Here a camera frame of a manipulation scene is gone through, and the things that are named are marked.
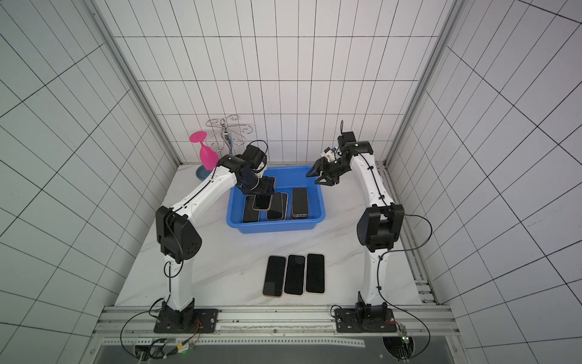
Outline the blue plastic storage box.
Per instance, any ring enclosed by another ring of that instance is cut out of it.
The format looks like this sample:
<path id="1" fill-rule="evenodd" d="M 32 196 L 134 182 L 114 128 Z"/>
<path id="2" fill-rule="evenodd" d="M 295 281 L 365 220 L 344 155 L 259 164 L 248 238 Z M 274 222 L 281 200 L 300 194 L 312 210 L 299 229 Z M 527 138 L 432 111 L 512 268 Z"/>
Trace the blue plastic storage box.
<path id="1" fill-rule="evenodd" d="M 304 231 L 314 229 L 317 224 L 324 221 L 326 217 L 326 211 L 321 186 L 315 183 L 315 179 L 313 177 L 306 177 L 306 174 L 310 169 L 311 166 L 309 165 L 291 165 L 267 167 L 265 170 L 265 175 L 268 177 L 274 177 L 276 179 L 275 191 L 288 194 L 289 204 L 285 220 L 270 221 L 267 220 L 267 212 L 261 212 L 258 222 L 243 223 L 243 212 L 246 197 L 239 189 L 233 187 L 230 189 L 226 223 L 231 228 L 238 229 L 243 234 Z M 309 206 L 308 217 L 292 219 L 292 190 L 293 188 L 301 187 L 307 189 Z"/>

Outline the black phone stack top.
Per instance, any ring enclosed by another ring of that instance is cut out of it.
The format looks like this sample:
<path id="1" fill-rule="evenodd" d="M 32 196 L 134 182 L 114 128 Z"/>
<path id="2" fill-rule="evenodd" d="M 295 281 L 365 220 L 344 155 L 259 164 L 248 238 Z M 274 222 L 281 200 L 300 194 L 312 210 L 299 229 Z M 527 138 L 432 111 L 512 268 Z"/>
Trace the black phone stack top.
<path id="1" fill-rule="evenodd" d="M 283 203 L 281 192 L 274 193 L 271 208 L 267 211 L 267 220 L 268 221 L 283 220 Z"/>

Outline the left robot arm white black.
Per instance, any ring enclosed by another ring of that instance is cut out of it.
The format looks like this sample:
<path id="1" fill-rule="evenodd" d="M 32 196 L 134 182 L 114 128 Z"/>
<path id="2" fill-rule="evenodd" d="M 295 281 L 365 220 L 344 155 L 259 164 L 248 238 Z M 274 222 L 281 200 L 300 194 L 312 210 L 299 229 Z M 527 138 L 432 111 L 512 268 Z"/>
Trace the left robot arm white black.
<path id="1" fill-rule="evenodd" d="M 202 247 L 196 230 L 200 218 L 234 187 L 245 195 L 271 197 L 274 179 L 264 175 L 267 164 L 262 151 L 224 156 L 190 194 L 156 211 L 156 239 L 165 256 L 163 272 L 168 278 L 168 298 L 162 302 L 159 316 L 162 332 L 187 332 L 196 324 L 192 267 Z"/>

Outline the blue grey saucer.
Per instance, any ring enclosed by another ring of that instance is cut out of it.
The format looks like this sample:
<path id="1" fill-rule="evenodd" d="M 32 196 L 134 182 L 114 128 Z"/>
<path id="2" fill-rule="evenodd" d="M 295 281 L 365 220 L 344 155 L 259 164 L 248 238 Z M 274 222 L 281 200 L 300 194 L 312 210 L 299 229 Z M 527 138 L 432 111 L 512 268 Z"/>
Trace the blue grey saucer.
<path id="1" fill-rule="evenodd" d="M 207 177 L 210 176 L 211 173 L 211 170 L 208 170 L 203 165 L 200 165 L 196 170 L 196 177 L 199 180 L 204 181 Z"/>

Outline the right electronics board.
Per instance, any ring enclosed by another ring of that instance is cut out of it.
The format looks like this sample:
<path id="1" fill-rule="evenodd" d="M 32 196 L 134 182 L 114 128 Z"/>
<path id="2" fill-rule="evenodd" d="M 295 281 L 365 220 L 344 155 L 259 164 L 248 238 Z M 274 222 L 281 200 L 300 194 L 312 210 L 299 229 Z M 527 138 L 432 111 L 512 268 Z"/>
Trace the right electronics board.
<path id="1" fill-rule="evenodd" d="M 415 345 L 409 337 L 406 327 L 396 323 L 396 337 L 389 339 L 389 352 L 397 359 L 409 359 L 413 356 Z"/>

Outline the black phone middle stack under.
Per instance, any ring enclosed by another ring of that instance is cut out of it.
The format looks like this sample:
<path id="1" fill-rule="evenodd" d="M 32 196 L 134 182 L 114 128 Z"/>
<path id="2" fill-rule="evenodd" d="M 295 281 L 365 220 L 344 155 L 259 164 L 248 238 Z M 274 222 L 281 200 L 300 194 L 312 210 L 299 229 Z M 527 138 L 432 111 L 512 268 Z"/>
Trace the black phone middle stack under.
<path id="1" fill-rule="evenodd" d="M 288 219 L 289 212 L 289 194 L 282 193 L 282 203 L 283 203 L 283 220 Z"/>

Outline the pink wine glass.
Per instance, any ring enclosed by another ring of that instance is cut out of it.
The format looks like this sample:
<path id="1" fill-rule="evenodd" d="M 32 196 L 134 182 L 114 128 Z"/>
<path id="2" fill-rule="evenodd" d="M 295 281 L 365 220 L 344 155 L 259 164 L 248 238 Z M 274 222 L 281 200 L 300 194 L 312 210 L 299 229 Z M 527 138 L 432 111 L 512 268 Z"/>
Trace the pink wine glass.
<path id="1" fill-rule="evenodd" d="M 200 161 L 203 167 L 208 170 L 214 170 L 220 160 L 217 152 L 215 152 L 211 147 L 206 145 L 206 139 L 208 134 L 204 131 L 197 131 L 189 136 L 189 141 L 191 143 L 197 143 L 200 145 L 201 150 L 199 153 Z"/>

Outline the black phone right stack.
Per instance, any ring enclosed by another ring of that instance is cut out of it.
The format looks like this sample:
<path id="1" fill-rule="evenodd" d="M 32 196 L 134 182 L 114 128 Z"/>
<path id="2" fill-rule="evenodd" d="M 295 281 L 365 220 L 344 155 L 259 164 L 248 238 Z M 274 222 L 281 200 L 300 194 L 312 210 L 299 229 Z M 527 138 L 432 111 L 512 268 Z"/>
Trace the black phone right stack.
<path id="1" fill-rule="evenodd" d="M 292 219 L 304 219 L 309 216 L 309 194 L 305 187 L 294 188 L 292 191 Z"/>

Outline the black phone stack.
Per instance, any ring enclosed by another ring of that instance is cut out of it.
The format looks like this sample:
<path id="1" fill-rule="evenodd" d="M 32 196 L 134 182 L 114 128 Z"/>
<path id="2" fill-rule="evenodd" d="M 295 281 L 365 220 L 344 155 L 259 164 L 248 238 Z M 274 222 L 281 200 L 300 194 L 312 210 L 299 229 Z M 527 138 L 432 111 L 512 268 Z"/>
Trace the black phone stack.
<path id="1" fill-rule="evenodd" d="M 292 219 L 304 219 L 309 216 L 309 194 L 305 187 L 294 188 L 292 191 Z"/>
<path id="2" fill-rule="evenodd" d="M 281 192 L 274 193 L 271 208 L 267 211 L 267 220 L 268 221 L 283 220 L 283 203 Z"/>

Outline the left electronics board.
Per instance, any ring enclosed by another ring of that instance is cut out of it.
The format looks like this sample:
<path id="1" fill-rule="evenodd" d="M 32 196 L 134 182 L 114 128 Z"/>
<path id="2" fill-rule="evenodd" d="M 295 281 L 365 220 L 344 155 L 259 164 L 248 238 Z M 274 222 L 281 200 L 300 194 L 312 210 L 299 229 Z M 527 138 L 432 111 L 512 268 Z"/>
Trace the left electronics board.
<path id="1" fill-rule="evenodd" d="M 170 356 L 186 353 L 192 349 L 195 342 L 180 341 L 176 345 L 170 345 L 167 338 L 153 340 L 150 344 L 134 347 L 134 355 L 139 361 L 168 359 Z"/>

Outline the aluminium mounting rail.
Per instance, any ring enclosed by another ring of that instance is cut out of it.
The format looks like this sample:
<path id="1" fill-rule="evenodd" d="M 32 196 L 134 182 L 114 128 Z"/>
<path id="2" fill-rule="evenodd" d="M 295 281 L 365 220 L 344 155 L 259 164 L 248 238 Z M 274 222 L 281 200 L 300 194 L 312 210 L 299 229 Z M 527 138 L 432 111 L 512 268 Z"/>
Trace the aluminium mounting rail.
<path id="1" fill-rule="evenodd" d="M 331 306 L 222 306 L 214 333 L 156 334 L 157 318 L 139 306 L 107 307 L 96 324 L 99 344 L 126 349 L 167 338 L 169 344 L 339 344 L 360 347 L 365 338 L 392 338 L 397 333 L 344 334 L 336 331 Z M 393 310 L 394 320 L 412 339 L 457 337 L 460 330 L 447 306 L 406 306 Z"/>

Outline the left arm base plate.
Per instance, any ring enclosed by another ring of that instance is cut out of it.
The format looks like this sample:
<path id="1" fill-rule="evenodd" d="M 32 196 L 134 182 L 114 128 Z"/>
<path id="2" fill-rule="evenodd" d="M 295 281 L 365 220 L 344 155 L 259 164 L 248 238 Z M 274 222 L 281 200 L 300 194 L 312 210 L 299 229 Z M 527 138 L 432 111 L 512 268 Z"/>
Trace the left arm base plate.
<path id="1" fill-rule="evenodd" d="M 218 309 L 185 309 L 175 312 L 163 309 L 154 327 L 156 334 L 214 333 L 218 321 Z"/>

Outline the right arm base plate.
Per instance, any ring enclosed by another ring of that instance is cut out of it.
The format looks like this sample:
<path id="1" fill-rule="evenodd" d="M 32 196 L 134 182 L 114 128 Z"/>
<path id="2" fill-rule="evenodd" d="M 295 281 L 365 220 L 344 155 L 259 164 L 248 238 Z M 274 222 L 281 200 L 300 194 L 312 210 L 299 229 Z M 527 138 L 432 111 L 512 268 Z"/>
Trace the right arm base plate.
<path id="1" fill-rule="evenodd" d="M 336 331 L 344 334 L 396 333 L 398 331 L 393 311 L 374 306 L 371 313 L 357 313 L 356 309 L 335 308 L 332 311 Z"/>

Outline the electronics board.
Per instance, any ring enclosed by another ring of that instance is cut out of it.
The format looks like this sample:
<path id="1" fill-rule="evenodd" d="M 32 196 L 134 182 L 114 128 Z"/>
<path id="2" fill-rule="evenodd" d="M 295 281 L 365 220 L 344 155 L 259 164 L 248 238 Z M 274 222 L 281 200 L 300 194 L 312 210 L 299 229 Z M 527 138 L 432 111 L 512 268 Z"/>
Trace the electronics board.
<path id="1" fill-rule="evenodd" d="M 397 359 L 409 359 L 413 356 L 415 345 L 409 337 L 406 327 L 396 323 L 396 337 L 389 339 L 389 352 Z"/>
<path id="2" fill-rule="evenodd" d="M 176 345 L 170 345 L 167 338 L 153 340 L 150 344 L 134 347 L 134 355 L 139 361 L 168 359 L 170 356 L 186 353 L 192 349 L 195 342 L 180 341 Z"/>

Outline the black phone removed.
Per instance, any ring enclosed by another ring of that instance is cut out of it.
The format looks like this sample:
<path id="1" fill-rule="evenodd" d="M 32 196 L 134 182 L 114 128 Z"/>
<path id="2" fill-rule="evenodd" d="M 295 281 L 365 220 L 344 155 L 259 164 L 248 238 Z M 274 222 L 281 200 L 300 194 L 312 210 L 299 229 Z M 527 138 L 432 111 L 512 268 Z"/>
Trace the black phone removed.
<path id="1" fill-rule="evenodd" d="M 270 197 L 255 195 L 256 200 L 254 202 L 253 208 L 259 211 L 268 211 L 271 208 L 273 195 Z"/>
<path id="2" fill-rule="evenodd" d="M 307 255 L 306 291 L 311 294 L 325 292 L 325 259 L 322 254 Z"/>
<path id="3" fill-rule="evenodd" d="M 262 293 L 267 297 L 281 297 L 286 272 L 286 258 L 270 256 L 265 273 Z"/>
<path id="4" fill-rule="evenodd" d="M 306 274 L 306 257 L 289 255 L 286 263 L 283 292 L 289 295 L 303 295 Z"/>

